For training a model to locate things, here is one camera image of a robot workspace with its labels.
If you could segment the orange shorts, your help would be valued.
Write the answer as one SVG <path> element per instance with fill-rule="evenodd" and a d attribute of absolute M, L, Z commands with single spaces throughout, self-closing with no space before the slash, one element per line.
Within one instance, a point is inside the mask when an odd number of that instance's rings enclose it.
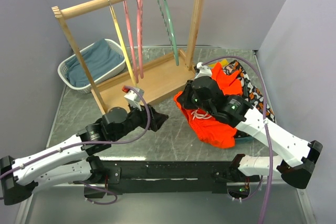
<path fill-rule="evenodd" d="M 237 79 L 239 75 L 238 71 L 234 71 L 232 74 L 225 73 L 224 66 L 220 62 L 211 64 L 211 67 L 212 79 L 217 81 L 219 88 L 224 94 L 242 95 L 242 85 L 240 80 Z M 218 148 L 231 148 L 235 146 L 234 136 L 237 133 L 237 129 L 216 121 L 201 109 L 187 110 L 182 108 L 177 101 L 181 94 L 181 91 L 177 93 L 173 100 L 186 117 L 189 126 L 196 133 L 200 141 Z"/>

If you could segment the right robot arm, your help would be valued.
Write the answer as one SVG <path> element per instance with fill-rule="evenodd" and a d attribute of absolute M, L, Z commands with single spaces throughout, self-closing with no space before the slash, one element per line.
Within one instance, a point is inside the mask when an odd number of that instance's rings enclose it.
<path fill-rule="evenodd" d="M 264 118 L 256 107 L 241 96 L 224 94 L 209 76 L 187 81 L 177 102 L 184 109 L 207 112 L 217 122 L 254 137 L 276 153 L 266 157 L 236 155 L 230 168 L 233 180 L 239 182 L 247 176 L 267 176 L 272 173 L 292 187 L 307 187 L 323 149 L 320 142 L 308 142 L 289 133 Z"/>

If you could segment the green hanger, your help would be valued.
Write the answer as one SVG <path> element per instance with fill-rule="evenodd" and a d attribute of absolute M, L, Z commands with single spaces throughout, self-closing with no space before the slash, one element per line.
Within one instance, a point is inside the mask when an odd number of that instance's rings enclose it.
<path fill-rule="evenodd" d="M 172 22 L 172 17 L 171 17 L 171 12 L 169 5 L 167 3 L 167 0 L 156 0 L 157 4 L 159 6 L 159 10 L 161 12 L 161 16 L 164 21 L 165 29 L 170 41 L 171 48 L 173 50 L 173 56 L 175 59 L 175 64 L 176 66 L 179 66 L 180 61 L 179 61 L 179 53 L 177 49 L 177 43 L 176 43 L 176 38 L 175 38 L 175 31 L 174 31 L 174 26 Z"/>

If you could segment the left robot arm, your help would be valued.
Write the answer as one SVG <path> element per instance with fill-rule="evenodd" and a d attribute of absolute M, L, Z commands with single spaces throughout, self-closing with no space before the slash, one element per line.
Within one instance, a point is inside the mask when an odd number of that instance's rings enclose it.
<path fill-rule="evenodd" d="M 152 106 L 115 107 L 58 145 L 23 158 L 1 158 L 1 188 L 5 205 L 14 205 L 45 188 L 67 182 L 95 184 L 107 178 L 96 156 L 137 127 L 158 131 L 169 118 Z"/>

